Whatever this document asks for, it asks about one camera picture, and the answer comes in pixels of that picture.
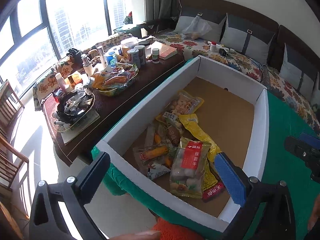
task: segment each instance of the window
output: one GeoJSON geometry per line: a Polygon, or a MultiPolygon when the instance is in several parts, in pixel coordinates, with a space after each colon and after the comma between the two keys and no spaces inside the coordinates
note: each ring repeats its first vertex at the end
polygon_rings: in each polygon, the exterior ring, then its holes
{"type": "Polygon", "coordinates": [[[103,0],[46,0],[50,26],[61,56],[106,40],[103,0]]]}
{"type": "Polygon", "coordinates": [[[14,45],[10,19],[8,18],[0,31],[0,58],[14,45]]]}
{"type": "Polygon", "coordinates": [[[0,30],[0,83],[23,96],[70,48],[106,40],[130,11],[131,0],[20,0],[0,30]]]}
{"type": "Polygon", "coordinates": [[[131,0],[107,0],[111,30],[123,26],[124,19],[132,11],[131,0]]]}
{"type": "Polygon", "coordinates": [[[42,23],[39,0],[21,0],[17,10],[22,37],[42,23]]]}
{"type": "Polygon", "coordinates": [[[0,76],[21,95],[42,73],[57,62],[47,28],[22,43],[1,65],[0,76]]]}

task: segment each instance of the wooden coffee table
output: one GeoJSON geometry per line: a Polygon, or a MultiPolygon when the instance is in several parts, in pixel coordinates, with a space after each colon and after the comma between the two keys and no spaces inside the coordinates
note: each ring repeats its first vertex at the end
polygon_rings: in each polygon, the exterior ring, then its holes
{"type": "Polygon", "coordinates": [[[100,118],[66,145],[61,134],[53,128],[51,116],[57,103],[51,95],[44,102],[43,112],[59,158],[68,166],[76,157],[90,163],[92,161],[91,150],[106,133],[146,95],[183,65],[182,52],[167,60],[160,60],[159,64],[153,64],[152,60],[147,60],[146,65],[139,69],[136,82],[118,96],[106,97],[94,90],[94,108],[100,118]]]}

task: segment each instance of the white plastic bag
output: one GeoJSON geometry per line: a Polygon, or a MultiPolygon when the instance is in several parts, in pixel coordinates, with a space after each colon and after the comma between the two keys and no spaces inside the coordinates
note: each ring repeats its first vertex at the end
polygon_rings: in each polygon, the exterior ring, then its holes
{"type": "Polygon", "coordinates": [[[181,37],[183,40],[185,39],[195,40],[211,30],[212,28],[207,23],[207,21],[202,19],[199,15],[197,15],[192,20],[191,24],[187,28],[182,30],[181,37]]]}

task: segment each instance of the metal screw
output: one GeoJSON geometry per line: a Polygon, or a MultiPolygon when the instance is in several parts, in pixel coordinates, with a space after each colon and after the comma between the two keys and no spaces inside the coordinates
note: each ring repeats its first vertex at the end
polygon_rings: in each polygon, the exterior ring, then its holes
{"type": "Polygon", "coordinates": [[[251,181],[252,183],[257,183],[259,180],[258,180],[258,178],[256,178],[256,177],[250,177],[250,181],[251,181]]]}
{"type": "Polygon", "coordinates": [[[45,181],[44,181],[44,180],[41,180],[41,181],[39,181],[39,183],[38,183],[39,187],[42,187],[44,184],[45,184],[45,181]]]}
{"type": "Polygon", "coordinates": [[[280,181],[280,185],[283,186],[283,187],[285,187],[285,186],[287,186],[287,183],[286,183],[284,180],[281,180],[281,181],[280,181]]]}
{"type": "Polygon", "coordinates": [[[74,182],[75,180],[76,180],[76,178],[73,177],[73,176],[67,178],[67,182],[68,182],[68,183],[72,183],[72,182],[74,182]]]}

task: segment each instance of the red label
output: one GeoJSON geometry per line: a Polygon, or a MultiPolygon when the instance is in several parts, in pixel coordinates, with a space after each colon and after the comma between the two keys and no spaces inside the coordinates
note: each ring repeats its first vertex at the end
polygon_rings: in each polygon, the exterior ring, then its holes
{"type": "Polygon", "coordinates": [[[225,186],[222,182],[218,182],[216,185],[212,186],[211,188],[205,190],[202,194],[202,200],[204,202],[214,198],[216,195],[221,193],[225,189],[225,186]]]}
{"type": "Polygon", "coordinates": [[[201,148],[201,142],[188,142],[188,145],[184,150],[181,167],[196,170],[200,160],[201,148]]]}

